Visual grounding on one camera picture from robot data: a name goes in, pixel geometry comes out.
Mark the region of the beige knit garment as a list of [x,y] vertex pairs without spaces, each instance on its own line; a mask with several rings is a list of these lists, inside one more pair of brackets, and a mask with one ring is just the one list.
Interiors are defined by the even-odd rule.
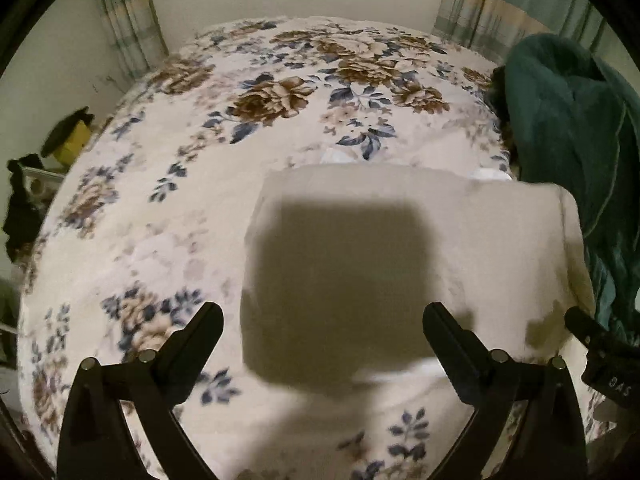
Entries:
[[577,206],[554,184],[395,165],[281,171],[245,248],[243,361],[290,386],[433,374],[432,302],[524,360],[561,350],[565,312],[594,307]]

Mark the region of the black clothes on rack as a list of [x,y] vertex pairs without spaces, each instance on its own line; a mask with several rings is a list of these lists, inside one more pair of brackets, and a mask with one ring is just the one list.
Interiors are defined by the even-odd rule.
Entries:
[[12,193],[2,231],[8,237],[6,253],[12,263],[16,261],[26,245],[32,244],[36,240],[42,222],[38,209],[29,200],[24,187],[24,167],[43,168],[40,158],[36,154],[10,159],[6,164],[6,169],[10,173]]

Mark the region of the dark green blanket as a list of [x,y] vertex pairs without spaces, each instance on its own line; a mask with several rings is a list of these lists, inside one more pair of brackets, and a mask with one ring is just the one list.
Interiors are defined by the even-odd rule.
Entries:
[[638,93],[577,42],[537,34],[511,49],[488,98],[511,133],[521,180],[574,197],[597,321],[638,346]]

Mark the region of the floral bed blanket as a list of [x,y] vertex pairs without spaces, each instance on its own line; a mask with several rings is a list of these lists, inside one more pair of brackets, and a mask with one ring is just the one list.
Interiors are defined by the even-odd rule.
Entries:
[[424,479],[471,415],[429,375],[320,389],[242,357],[245,237],[265,180],[395,165],[511,180],[483,94],[494,66],[437,37],[342,18],[213,27],[140,80],[66,176],[24,281],[20,395],[56,465],[81,361],[158,350],[206,301],[224,332],[175,415],[221,479]]

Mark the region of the yellow box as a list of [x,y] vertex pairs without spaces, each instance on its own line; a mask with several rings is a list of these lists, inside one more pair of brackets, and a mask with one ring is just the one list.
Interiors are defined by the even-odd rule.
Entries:
[[42,144],[40,156],[53,157],[64,167],[72,166],[92,136],[93,119],[86,106],[61,119]]

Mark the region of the green striped right curtain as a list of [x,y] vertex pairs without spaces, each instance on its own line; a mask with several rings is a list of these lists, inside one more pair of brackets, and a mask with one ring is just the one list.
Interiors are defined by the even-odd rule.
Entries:
[[433,32],[495,62],[523,38],[542,32],[594,53],[613,43],[611,27],[589,0],[442,0]]

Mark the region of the green striped curtain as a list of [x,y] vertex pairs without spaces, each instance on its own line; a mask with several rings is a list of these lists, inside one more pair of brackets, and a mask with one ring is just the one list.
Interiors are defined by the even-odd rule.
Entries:
[[495,62],[523,38],[542,32],[594,53],[613,43],[611,27],[589,0],[442,0],[433,32]]
[[98,0],[108,43],[122,73],[134,81],[168,55],[153,0]]

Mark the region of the green striped left curtain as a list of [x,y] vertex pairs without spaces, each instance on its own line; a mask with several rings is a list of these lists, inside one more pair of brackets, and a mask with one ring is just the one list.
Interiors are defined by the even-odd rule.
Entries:
[[153,0],[98,0],[108,43],[122,73],[134,81],[168,55]]

